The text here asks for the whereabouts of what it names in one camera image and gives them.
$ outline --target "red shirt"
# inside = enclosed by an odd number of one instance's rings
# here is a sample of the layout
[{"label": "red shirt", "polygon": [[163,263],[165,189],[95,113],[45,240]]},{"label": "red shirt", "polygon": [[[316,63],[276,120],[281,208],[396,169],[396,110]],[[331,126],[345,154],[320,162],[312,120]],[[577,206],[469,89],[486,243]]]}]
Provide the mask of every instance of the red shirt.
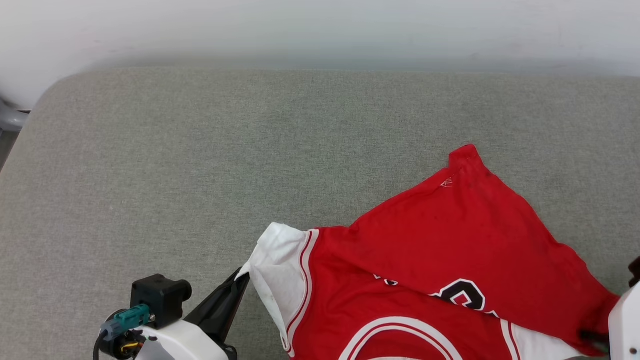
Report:
[{"label": "red shirt", "polygon": [[597,356],[578,333],[618,301],[473,145],[350,227],[272,224],[245,267],[295,360]]}]

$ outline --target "gray cushion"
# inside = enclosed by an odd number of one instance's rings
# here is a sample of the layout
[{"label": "gray cushion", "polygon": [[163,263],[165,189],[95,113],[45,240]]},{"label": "gray cushion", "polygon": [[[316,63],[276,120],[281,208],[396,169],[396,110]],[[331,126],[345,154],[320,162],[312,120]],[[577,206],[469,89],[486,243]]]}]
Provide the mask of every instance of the gray cushion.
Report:
[{"label": "gray cushion", "polygon": [[[54,85],[0,172],[0,358],[88,359],[131,283],[197,305],[272,221],[350,224],[476,144],[621,293],[640,255],[640,80],[121,69]],[[228,343],[286,357],[250,287]]]}]

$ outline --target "teal connector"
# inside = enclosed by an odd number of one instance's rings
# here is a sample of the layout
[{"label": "teal connector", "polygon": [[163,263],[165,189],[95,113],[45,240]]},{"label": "teal connector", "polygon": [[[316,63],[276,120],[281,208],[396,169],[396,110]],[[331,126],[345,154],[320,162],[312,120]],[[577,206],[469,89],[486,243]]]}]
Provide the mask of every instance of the teal connector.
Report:
[{"label": "teal connector", "polygon": [[140,304],[129,310],[122,311],[113,317],[123,329],[131,330],[150,322],[151,310],[148,306]]},{"label": "teal connector", "polygon": [[109,320],[100,326],[100,333],[106,330],[107,336],[104,339],[111,341],[111,339],[116,338],[129,330],[153,322],[155,319],[156,318],[151,313],[149,307],[147,305],[140,304],[122,311],[121,313],[117,313],[112,320]]}]

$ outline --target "white armhole trim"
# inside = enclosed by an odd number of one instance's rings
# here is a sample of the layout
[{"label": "white armhole trim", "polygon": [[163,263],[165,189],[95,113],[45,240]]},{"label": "white armhole trim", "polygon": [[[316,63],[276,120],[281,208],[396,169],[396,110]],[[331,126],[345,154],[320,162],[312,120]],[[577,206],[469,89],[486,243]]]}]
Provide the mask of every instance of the white armhole trim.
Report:
[{"label": "white armhole trim", "polygon": [[564,341],[500,320],[513,360],[566,360],[583,356]]},{"label": "white armhole trim", "polygon": [[280,331],[282,346],[294,357],[293,336],[308,308],[312,291],[309,256],[317,229],[300,231],[271,223],[236,279],[246,273]]}]

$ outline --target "cable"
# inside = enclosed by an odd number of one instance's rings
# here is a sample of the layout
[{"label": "cable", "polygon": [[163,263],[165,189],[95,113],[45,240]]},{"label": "cable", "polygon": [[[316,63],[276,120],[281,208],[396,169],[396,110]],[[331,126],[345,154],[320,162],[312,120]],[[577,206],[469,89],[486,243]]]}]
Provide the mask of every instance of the cable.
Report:
[{"label": "cable", "polygon": [[130,347],[138,347],[138,345],[140,345],[140,343],[138,343],[138,342],[128,343],[128,344],[126,344],[126,345],[124,345],[123,347],[120,348],[120,352],[125,352],[125,349],[128,349]]},{"label": "cable", "polygon": [[98,336],[98,340],[95,341],[95,345],[93,346],[93,360],[98,360],[100,358],[100,343],[104,338],[107,337],[107,330],[103,330]]}]

